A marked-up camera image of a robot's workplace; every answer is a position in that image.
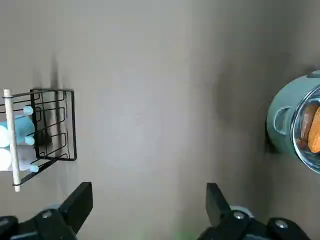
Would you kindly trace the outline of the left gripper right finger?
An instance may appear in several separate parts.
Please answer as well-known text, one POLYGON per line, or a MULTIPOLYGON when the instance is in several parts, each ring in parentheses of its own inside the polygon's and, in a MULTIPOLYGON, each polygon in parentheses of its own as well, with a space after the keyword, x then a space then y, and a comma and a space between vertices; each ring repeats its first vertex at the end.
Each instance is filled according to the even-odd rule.
POLYGON ((245 207, 231 207, 216 183, 206 185, 206 213, 210 221, 201 240, 308 240, 295 222, 272 217, 267 223, 255 219, 245 207))

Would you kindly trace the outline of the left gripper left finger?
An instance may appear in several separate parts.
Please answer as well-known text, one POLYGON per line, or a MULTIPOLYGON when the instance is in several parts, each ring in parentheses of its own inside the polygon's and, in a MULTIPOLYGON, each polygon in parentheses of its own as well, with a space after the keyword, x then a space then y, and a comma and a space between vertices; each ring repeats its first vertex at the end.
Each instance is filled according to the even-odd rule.
POLYGON ((19 222, 16 216, 0 217, 2 240, 76 240, 93 209, 91 182, 82 182, 58 207, 40 211, 19 222))

